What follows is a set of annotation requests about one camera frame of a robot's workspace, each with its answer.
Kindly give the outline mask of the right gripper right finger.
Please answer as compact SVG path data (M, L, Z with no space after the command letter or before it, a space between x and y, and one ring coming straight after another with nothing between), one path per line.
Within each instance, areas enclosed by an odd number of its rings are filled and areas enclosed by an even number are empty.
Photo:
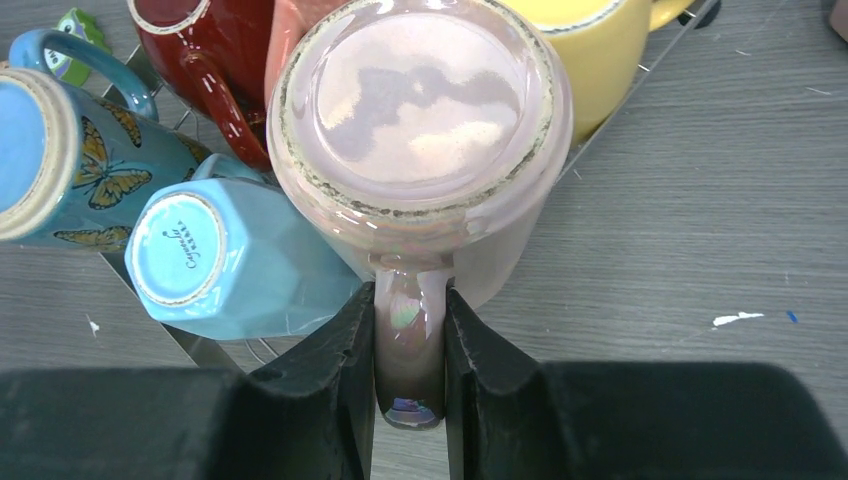
M819 405L764 363L534 360L456 290L445 319L454 479L843 479Z

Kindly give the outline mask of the light blue faceted mug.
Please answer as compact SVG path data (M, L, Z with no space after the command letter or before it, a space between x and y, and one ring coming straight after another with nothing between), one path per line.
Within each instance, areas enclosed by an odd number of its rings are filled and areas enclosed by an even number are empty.
M151 196L124 261L153 319L213 340L308 335L362 284L281 189L223 154Z

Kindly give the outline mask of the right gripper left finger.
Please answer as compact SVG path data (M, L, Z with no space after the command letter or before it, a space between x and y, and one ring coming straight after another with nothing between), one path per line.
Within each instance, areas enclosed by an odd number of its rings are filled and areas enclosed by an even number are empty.
M1 376L5 479L366 479L374 286L251 373L19 369Z

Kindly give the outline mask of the iridescent pink mug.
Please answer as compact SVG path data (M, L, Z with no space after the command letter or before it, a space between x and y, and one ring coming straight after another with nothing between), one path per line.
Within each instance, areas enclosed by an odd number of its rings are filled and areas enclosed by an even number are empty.
M477 308L504 287L573 118L558 55L499 1L350 1L288 55L269 156L300 213L375 287L390 425L444 418L447 294Z

